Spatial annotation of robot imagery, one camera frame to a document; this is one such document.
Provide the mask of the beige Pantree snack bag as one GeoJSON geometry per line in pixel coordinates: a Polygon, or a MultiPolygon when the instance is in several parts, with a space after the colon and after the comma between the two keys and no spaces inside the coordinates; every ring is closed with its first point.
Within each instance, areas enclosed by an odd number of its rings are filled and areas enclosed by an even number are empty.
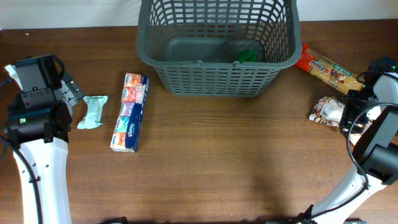
{"type": "MultiPolygon", "coordinates": [[[[345,104],[338,101],[334,96],[325,96],[318,101],[314,109],[309,115],[309,120],[320,123],[324,126],[340,127],[340,120],[343,114],[345,104]]],[[[372,125],[373,120],[368,118],[368,121],[361,124],[360,120],[357,121],[356,126],[353,128],[349,140],[352,145],[356,145],[363,133],[372,125]]]]}

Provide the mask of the green lidded jar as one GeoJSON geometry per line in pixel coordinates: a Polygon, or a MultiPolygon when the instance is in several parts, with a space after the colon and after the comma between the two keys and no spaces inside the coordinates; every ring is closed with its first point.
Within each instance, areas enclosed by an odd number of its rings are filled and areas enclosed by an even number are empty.
{"type": "Polygon", "coordinates": [[[238,53],[236,60],[239,63],[257,62],[258,56],[255,50],[242,50],[238,53]]]}

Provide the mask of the grey plastic mesh basket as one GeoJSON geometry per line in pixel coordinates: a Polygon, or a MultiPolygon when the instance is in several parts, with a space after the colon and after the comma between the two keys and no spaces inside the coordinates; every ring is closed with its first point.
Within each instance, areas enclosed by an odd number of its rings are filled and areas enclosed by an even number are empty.
{"type": "Polygon", "coordinates": [[[176,95],[254,97],[301,56],[297,3],[143,1],[136,51],[176,95]],[[242,50],[258,61],[239,63],[242,50]]]}

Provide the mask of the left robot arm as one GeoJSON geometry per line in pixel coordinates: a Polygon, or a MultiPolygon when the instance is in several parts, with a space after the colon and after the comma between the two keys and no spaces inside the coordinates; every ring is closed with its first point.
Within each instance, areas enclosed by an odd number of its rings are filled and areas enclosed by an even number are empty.
{"type": "Polygon", "coordinates": [[[19,169],[24,223],[71,223],[68,133],[73,107],[84,94],[56,55],[29,57],[6,70],[21,89],[2,141],[19,169]]]}

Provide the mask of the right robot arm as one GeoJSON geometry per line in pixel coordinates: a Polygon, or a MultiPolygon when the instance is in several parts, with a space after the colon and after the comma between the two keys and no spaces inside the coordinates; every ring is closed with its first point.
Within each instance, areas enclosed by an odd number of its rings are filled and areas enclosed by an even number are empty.
{"type": "Polygon", "coordinates": [[[350,90],[340,130],[361,134],[346,144],[353,163],[329,196],[311,205],[293,223],[344,223],[370,196],[397,181],[397,62],[382,57],[358,75],[362,90],[350,90]]]}

